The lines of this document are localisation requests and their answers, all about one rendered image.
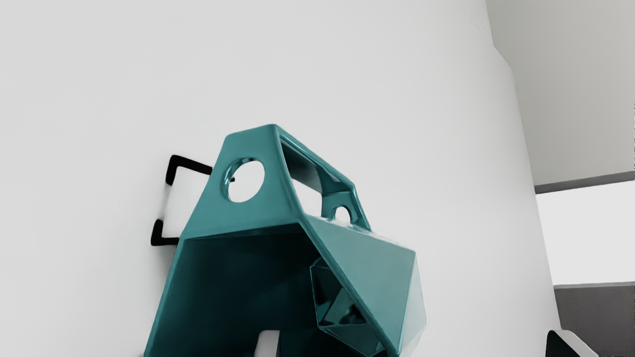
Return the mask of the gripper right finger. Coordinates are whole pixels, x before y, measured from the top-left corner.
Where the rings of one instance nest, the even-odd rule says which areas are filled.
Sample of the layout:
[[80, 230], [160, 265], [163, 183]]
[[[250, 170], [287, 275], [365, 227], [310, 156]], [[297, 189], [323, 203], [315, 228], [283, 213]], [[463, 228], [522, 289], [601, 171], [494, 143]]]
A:
[[549, 330], [546, 341], [546, 357], [599, 357], [574, 332]]

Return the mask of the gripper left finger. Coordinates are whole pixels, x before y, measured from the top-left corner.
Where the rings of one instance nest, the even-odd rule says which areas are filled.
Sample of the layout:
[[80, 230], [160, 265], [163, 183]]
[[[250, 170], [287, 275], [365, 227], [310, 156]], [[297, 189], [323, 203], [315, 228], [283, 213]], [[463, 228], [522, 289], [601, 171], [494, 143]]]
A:
[[258, 336], [255, 357], [280, 357], [279, 330], [264, 330]]

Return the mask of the teal faceted mug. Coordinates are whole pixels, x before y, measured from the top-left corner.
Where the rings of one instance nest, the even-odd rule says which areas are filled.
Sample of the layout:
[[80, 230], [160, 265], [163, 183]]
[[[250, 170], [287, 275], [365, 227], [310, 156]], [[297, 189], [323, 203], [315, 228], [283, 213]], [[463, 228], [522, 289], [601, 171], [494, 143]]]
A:
[[275, 124], [228, 135], [178, 239], [143, 357], [414, 357], [415, 251], [372, 231], [354, 184]]

